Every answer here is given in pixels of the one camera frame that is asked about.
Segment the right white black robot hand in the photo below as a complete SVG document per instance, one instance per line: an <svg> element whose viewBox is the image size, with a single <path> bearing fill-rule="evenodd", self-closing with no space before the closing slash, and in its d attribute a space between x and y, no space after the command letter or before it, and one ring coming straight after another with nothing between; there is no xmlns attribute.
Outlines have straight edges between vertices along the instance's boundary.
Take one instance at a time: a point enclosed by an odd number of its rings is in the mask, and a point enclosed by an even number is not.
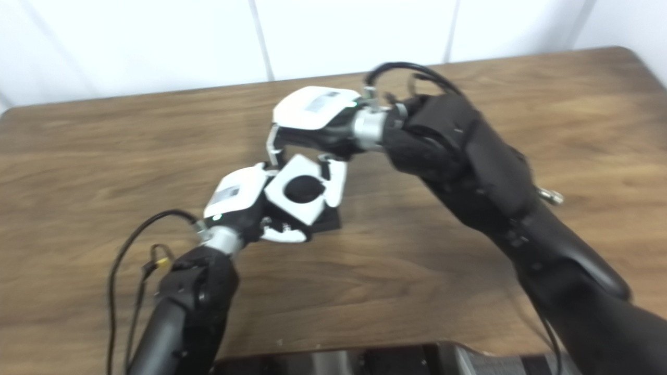
<svg viewBox="0 0 667 375"><path fill-rule="evenodd" d="M278 174L265 190L269 201L304 223L340 206L348 162L364 152L366 106L353 90L309 86L273 109L265 142Z"/></svg>

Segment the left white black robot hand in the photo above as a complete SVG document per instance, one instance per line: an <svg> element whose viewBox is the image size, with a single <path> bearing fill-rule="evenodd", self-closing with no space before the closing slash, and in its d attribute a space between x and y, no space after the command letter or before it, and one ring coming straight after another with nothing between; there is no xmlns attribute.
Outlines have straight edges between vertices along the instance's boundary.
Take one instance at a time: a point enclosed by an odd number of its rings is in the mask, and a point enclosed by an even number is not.
<svg viewBox="0 0 667 375"><path fill-rule="evenodd" d="M203 210L203 221L212 233L214 228L228 228L245 244L260 240L278 243L307 243L312 239L308 229L272 204L265 188L277 171L267 163L238 169L222 178Z"/></svg>

